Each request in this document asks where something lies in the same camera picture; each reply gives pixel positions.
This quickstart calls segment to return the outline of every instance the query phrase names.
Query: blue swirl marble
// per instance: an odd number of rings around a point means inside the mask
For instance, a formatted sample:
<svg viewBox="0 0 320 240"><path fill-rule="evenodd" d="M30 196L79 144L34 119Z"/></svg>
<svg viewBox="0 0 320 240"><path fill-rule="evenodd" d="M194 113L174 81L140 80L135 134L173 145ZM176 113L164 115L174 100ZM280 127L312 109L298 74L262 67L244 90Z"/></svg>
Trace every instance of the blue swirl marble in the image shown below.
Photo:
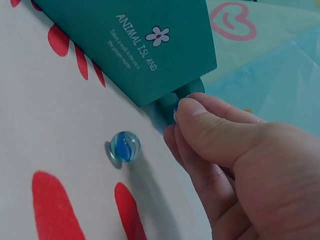
<svg viewBox="0 0 320 240"><path fill-rule="evenodd" d="M132 132L122 131L113 136L110 142L111 156L121 162L132 162L141 149L139 138Z"/></svg>

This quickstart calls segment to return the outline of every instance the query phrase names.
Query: hand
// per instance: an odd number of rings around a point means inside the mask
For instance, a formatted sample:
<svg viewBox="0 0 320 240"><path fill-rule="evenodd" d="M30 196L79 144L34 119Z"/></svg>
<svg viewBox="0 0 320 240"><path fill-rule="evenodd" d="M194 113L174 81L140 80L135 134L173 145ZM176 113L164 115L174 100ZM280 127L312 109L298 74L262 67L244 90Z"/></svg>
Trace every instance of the hand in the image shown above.
<svg viewBox="0 0 320 240"><path fill-rule="evenodd" d="M190 175L215 240L320 239L319 138L204 93L182 99L176 120L164 140Z"/></svg>

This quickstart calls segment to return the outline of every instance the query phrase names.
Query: white flower logo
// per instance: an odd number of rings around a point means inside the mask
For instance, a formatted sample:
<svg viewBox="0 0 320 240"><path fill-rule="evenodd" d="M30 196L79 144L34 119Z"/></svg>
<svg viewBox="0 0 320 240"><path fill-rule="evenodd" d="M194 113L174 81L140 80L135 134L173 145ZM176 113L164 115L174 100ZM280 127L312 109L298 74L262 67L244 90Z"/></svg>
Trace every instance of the white flower logo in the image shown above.
<svg viewBox="0 0 320 240"><path fill-rule="evenodd" d="M167 35L169 33L169 28L165 28L161 31L160 27L155 26L152 28L152 32L145 36L145 40L153 41L153 46L158 47L162 42L169 42L170 37Z"/></svg>

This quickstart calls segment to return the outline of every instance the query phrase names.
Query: teal cardboard box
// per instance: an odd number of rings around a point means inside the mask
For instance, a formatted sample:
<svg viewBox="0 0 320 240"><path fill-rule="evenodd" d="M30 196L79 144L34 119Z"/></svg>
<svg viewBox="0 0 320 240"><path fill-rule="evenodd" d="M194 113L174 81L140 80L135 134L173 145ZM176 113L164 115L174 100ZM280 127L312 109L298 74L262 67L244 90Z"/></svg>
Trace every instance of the teal cardboard box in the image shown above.
<svg viewBox="0 0 320 240"><path fill-rule="evenodd" d="M139 107L217 67L205 0L35 2Z"/></svg>

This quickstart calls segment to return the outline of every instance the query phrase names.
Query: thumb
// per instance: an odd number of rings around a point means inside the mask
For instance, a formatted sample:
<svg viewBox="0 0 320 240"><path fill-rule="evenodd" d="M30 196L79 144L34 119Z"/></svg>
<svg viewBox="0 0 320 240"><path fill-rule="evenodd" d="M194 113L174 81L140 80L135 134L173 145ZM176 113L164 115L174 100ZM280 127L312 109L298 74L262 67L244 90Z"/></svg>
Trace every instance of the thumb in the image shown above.
<svg viewBox="0 0 320 240"><path fill-rule="evenodd" d="M186 142L198 155L226 168L232 168L237 159L257 145L264 125L228 121L192 98L180 100L176 120Z"/></svg>

